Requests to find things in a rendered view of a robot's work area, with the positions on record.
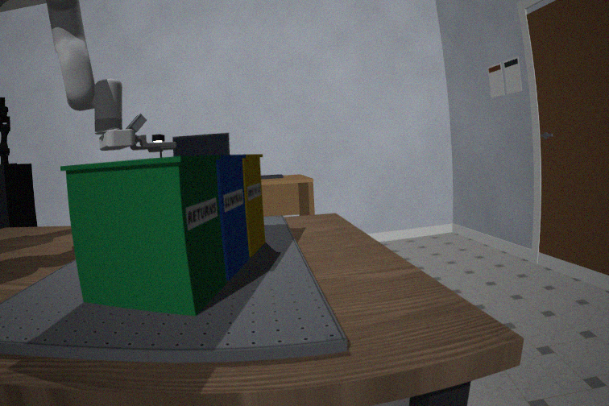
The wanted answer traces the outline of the green bin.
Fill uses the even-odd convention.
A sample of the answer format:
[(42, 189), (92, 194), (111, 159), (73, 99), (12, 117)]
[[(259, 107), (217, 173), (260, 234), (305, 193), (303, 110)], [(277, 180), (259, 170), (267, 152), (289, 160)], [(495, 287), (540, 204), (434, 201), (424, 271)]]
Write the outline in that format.
[(196, 316), (217, 295), (227, 284), (220, 159), (60, 166), (84, 302)]

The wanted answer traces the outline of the yellow recycle bin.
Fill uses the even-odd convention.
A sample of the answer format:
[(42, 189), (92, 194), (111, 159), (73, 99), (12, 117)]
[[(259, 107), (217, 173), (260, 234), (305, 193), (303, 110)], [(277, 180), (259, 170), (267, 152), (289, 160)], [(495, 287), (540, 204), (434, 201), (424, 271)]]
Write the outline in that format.
[(246, 158), (242, 158), (250, 257), (265, 243), (260, 157), (263, 157), (263, 154), (246, 155)]

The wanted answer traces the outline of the blue general waste bin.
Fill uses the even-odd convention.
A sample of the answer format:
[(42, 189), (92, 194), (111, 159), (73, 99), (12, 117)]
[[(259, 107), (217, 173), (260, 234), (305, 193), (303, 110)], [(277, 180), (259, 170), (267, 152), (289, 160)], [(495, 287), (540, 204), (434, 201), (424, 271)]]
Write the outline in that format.
[(226, 280), (250, 259), (242, 158), (246, 155), (221, 155), (221, 159), (216, 160)]

